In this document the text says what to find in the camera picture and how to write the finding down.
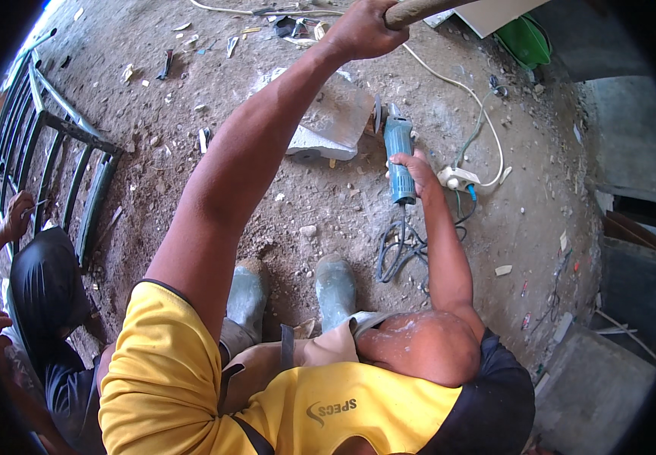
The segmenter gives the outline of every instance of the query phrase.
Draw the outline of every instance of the blue angle grinder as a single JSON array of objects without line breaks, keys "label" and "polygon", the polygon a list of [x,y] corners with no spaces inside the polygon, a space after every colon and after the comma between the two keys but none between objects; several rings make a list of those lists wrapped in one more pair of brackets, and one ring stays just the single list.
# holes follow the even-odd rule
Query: blue angle grinder
[{"label": "blue angle grinder", "polygon": [[[386,159],[396,153],[413,155],[411,140],[412,121],[401,115],[401,111],[394,103],[381,106],[381,100],[376,95],[374,105],[374,132],[378,135],[381,123],[384,124],[383,139],[386,144]],[[414,205],[417,203],[417,194],[414,179],[409,175],[406,166],[395,165],[388,162],[388,177],[391,186],[391,202],[399,205]]]}]

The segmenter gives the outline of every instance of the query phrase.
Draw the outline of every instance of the green rubber boot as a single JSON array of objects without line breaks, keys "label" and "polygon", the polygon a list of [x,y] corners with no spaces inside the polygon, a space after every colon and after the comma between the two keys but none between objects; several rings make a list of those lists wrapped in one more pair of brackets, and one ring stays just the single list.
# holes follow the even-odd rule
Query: green rubber boot
[{"label": "green rubber boot", "polygon": [[329,254],[319,260],[315,276],[315,293],[325,333],[356,312],[356,279],[351,265],[338,254]]},{"label": "green rubber boot", "polygon": [[269,296],[269,272],[259,259],[241,260],[234,268],[227,317],[219,342],[230,360],[262,341],[262,318]]}]

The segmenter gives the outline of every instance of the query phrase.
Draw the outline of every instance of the green bucket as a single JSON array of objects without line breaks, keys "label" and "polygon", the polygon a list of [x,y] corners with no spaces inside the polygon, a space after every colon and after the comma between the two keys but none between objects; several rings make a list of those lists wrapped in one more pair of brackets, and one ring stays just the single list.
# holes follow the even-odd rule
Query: green bucket
[{"label": "green bucket", "polygon": [[547,33],[530,14],[523,14],[495,32],[495,38],[524,69],[551,63],[553,46]]}]

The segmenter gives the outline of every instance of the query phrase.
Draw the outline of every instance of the white power strip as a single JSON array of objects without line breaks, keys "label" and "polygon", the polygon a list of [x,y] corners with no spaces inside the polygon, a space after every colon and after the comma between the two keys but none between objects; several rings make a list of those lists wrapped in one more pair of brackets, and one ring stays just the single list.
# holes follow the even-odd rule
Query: white power strip
[{"label": "white power strip", "polygon": [[436,177],[439,179],[442,187],[464,191],[465,193],[469,193],[467,190],[468,185],[479,186],[479,178],[476,174],[460,168],[447,166],[440,170],[436,174]]}]

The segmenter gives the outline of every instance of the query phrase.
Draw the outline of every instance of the dirt floor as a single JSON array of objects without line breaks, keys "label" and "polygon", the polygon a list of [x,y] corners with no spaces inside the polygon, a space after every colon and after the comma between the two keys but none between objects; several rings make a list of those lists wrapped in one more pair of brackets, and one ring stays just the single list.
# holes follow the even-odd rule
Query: dirt floor
[{"label": "dirt floor", "polygon": [[[349,3],[322,6],[345,10]],[[264,5],[256,0],[219,2],[220,7],[235,9]],[[85,12],[73,21],[80,7]],[[336,18],[325,20],[333,23]],[[188,22],[192,25],[183,32],[172,31]],[[102,343],[115,341],[131,288],[164,237],[182,188],[197,162],[208,159],[199,151],[198,129],[210,127],[218,134],[230,112],[253,93],[260,76],[289,66],[304,52],[274,36],[266,23],[259,17],[210,13],[188,0],[66,0],[44,27],[58,28],[57,35],[38,48],[46,77],[107,139],[127,150],[110,188],[100,232],[118,206],[123,214],[95,251],[94,265],[83,278],[97,312],[87,325],[90,332],[79,329],[72,336],[85,357],[95,355]],[[227,59],[227,39],[260,25],[262,30],[240,39],[234,56]],[[177,33],[184,36],[177,39]],[[184,45],[194,34],[198,40]],[[584,133],[584,113],[562,68],[537,70],[535,77],[545,88],[536,94],[538,81],[532,82],[495,41],[479,40],[460,21],[450,20],[433,30],[418,23],[411,34],[409,45],[429,66],[473,88],[478,96],[487,93],[491,74],[510,87],[504,100],[489,97],[487,109],[503,144],[505,167],[513,170],[502,186],[479,190],[477,210],[465,223],[469,232],[463,244],[480,316],[534,376],[552,350],[550,339],[560,316],[569,311],[585,320],[598,289],[599,222],[584,187],[585,150],[573,132],[575,123]],[[170,48],[175,50],[170,75],[157,80],[164,50]],[[67,56],[71,61],[60,68]],[[131,83],[124,85],[121,74],[129,63],[136,71]],[[359,87],[395,102],[412,119],[419,146],[433,151],[435,170],[451,162],[474,128],[474,100],[429,74],[404,49],[342,69]],[[143,80],[149,86],[143,86]],[[201,104],[206,108],[195,111]],[[60,165],[64,182],[75,152],[82,148],[68,150]],[[465,169],[483,182],[495,176],[499,157],[487,125],[466,155]],[[311,165],[299,165],[289,157],[283,161],[238,251],[238,259],[258,256],[271,271],[266,340],[278,338],[278,323],[296,325],[319,317],[310,272],[321,256],[333,252],[345,256],[354,268],[360,309],[428,308],[427,298],[417,289],[426,275],[418,260],[411,260],[392,283],[380,284],[374,278],[379,236],[399,216],[387,200],[384,162],[384,149],[368,136],[360,140],[355,159],[337,162],[333,169],[327,159]],[[280,193],[285,197],[276,201]],[[65,196],[54,195],[57,200]],[[468,195],[461,197],[466,212],[471,201]],[[456,210],[453,192],[447,191],[447,201]],[[47,211],[58,221],[58,207]],[[409,213],[410,223],[424,234],[421,206],[410,207]],[[299,228],[306,225],[317,226],[316,237],[300,235]],[[566,252],[573,252],[556,281],[563,232],[569,241]],[[495,268],[506,264],[513,266],[512,272],[496,277]],[[526,280],[527,293],[521,296]],[[558,301],[552,298],[556,282]],[[530,327],[523,331],[528,313]]]}]

